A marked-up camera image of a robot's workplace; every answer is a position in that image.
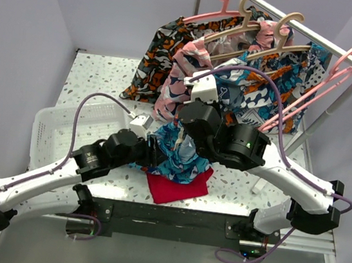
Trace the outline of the blue shark print shorts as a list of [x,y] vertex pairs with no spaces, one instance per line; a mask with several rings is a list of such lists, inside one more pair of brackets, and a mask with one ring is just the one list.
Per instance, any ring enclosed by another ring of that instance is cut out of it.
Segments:
[[196,153],[192,138],[185,132],[182,123],[175,119],[162,125],[153,136],[166,160],[155,167],[131,163],[128,166],[155,176],[163,176],[178,184],[189,184],[200,174],[211,170],[210,162]]

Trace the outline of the pink hanger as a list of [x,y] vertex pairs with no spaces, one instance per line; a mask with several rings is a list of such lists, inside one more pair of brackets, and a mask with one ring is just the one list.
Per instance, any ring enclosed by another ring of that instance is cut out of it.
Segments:
[[342,83],[346,82],[352,76],[352,66],[340,69],[340,65],[347,59],[348,56],[352,55],[352,48],[342,55],[333,67],[329,70],[327,77],[320,82],[318,85],[314,86],[309,91],[305,92],[299,99],[295,100],[288,107],[283,109],[283,118],[277,119],[276,115],[270,118],[267,122],[258,127],[261,132],[268,131],[269,129],[275,127],[276,123],[284,123],[293,116],[299,114],[302,110],[306,109],[313,102],[322,98],[324,95],[328,94],[334,88],[340,86]]
[[191,17],[186,17],[183,19],[184,23],[195,23],[196,21],[207,20],[216,17],[235,17],[240,16],[240,12],[228,10],[228,5],[230,0],[219,0],[221,3],[221,9],[215,12],[207,12],[205,14],[194,14]]

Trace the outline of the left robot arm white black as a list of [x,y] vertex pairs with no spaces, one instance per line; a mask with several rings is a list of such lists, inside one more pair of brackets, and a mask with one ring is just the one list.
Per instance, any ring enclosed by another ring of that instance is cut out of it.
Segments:
[[65,186],[75,186],[108,175],[110,170],[135,163],[157,167],[165,161],[156,136],[137,136],[133,131],[120,129],[108,139],[99,139],[47,166],[18,176],[0,178],[0,231],[31,209],[35,197]]

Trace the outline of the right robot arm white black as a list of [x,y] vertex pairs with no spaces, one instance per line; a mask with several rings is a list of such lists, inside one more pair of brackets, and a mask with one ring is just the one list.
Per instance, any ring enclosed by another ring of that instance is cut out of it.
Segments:
[[260,177],[288,196],[277,205],[253,209],[247,219],[233,225],[234,231],[258,241],[285,228],[320,235],[339,226],[341,213],[333,202],[344,191],[341,182],[321,180],[293,161],[284,162],[268,136],[250,125],[227,125],[216,106],[191,102],[178,119],[197,155]]

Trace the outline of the black orange camo shorts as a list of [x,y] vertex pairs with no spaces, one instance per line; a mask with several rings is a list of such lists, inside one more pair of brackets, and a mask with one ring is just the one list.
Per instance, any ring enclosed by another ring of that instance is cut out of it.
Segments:
[[161,26],[154,34],[145,55],[141,59],[131,84],[120,93],[120,98],[154,103],[161,86],[171,72],[176,52],[190,41],[229,30],[243,22],[242,17],[229,17],[216,21],[186,24],[183,17]]

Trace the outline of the beige hanger middle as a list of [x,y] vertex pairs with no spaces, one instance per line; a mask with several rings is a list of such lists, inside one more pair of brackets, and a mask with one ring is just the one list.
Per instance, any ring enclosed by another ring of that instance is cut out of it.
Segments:
[[203,35],[203,42],[208,44],[223,37],[251,30],[258,32],[263,28],[261,25],[263,22],[273,22],[274,19],[266,12],[258,10],[253,5],[247,6],[248,1],[240,0],[238,8],[239,16],[234,14],[232,17],[216,20],[213,24],[210,24],[208,26],[209,32],[205,32]]

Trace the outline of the beige hanger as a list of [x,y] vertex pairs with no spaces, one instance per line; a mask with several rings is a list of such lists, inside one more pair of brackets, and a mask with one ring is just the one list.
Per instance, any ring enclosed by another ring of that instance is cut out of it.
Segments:
[[210,24],[208,26],[209,32],[205,32],[203,35],[203,42],[208,44],[223,37],[251,30],[258,32],[263,28],[261,25],[263,22],[273,22],[274,19],[266,12],[258,10],[253,5],[247,6],[248,1],[240,0],[238,8],[239,16],[234,14],[232,17],[216,20],[213,24]]
[[308,51],[308,46],[293,43],[293,30],[286,24],[287,21],[302,22],[303,19],[304,16],[301,13],[294,12],[279,21],[263,22],[261,24],[263,28],[258,32],[251,30],[205,43],[211,53],[210,59],[212,61],[228,60],[246,51],[250,52],[251,59],[287,51]]

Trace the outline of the beige hanger front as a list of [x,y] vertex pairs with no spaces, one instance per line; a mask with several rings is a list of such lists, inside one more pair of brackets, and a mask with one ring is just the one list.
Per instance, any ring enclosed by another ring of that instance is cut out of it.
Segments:
[[294,12],[279,21],[263,22],[261,24],[263,28],[258,32],[251,30],[205,43],[211,53],[210,59],[212,61],[228,60],[246,51],[250,52],[251,59],[287,51],[308,51],[308,46],[293,43],[293,30],[286,24],[287,21],[302,22],[303,19],[304,16],[301,13]]

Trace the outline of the red folded cloth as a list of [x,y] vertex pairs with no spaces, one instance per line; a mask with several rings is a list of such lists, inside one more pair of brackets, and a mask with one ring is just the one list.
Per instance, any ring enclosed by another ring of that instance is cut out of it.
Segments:
[[175,183],[166,177],[148,173],[147,182],[153,202],[167,204],[208,195],[207,181],[213,173],[213,169],[210,168],[200,173],[189,184]]

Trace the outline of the white plastic basket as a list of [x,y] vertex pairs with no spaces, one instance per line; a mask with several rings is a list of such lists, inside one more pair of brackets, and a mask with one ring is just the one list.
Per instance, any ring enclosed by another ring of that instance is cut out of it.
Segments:
[[[77,107],[61,106],[40,110],[32,127],[29,169],[54,163],[66,156],[71,143]],[[90,103],[82,107],[75,135],[78,149],[128,127],[126,112],[113,103]]]

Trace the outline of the silver clothes rack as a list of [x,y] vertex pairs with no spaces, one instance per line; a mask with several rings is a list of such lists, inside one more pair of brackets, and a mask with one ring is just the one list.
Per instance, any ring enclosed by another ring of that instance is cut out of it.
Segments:
[[[241,0],[239,7],[243,8],[246,1]],[[282,105],[282,102],[274,97],[266,105],[253,109],[255,114],[264,121],[258,128],[261,132],[275,128],[280,134],[287,127],[291,118],[294,116],[302,117],[308,106],[341,85],[352,75],[352,48],[344,51],[307,28],[303,25],[304,16],[301,13],[284,14],[264,0],[249,1],[253,1],[269,14],[279,18],[273,29],[273,36],[278,44],[273,48],[251,55],[246,55],[243,51],[235,51],[215,56],[215,59],[226,59],[227,63],[206,73],[195,74],[191,78],[191,81],[194,82],[193,93],[197,95],[202,91],[204,96],[212,95],[214,90],[204,88],[203,85],[204,78],[210,76],[217,83],[218,88],[239,92],[239,99],[243,101],[244,105],[248,105],[244,91],[248,82],[247,77],[257,78],[259,76],[264,79],[265,83],[268,82],[269,77],[268,73],[255,71],[249,65],[250,62],[262,64],[270,56],[274,62],[282,63],[286,58],[293,59],[298,53],[314,53],[315,58],[306,68],[306,76],[296,77],[297,84],[292,89],[290,105],[272,114],[271,109]],[[281,149],[281,153],[284,156],[289,155],[302,145],[351,95],[352,84],[302,134],[297,136],[292,144],[288,145],[286,149]]]

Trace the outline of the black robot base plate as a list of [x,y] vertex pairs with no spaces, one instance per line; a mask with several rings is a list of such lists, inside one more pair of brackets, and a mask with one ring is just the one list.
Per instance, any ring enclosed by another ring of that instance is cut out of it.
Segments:
[[81,201],[73,212],[95,216],[102,224],[100,234],[105,237],[122,233],[218,248],[257,248],[258,254],[263,254],[264,247],[276,244],[281,236],[278,230],[269,236],[245,233],[238,226],[245,216],[103,197]]

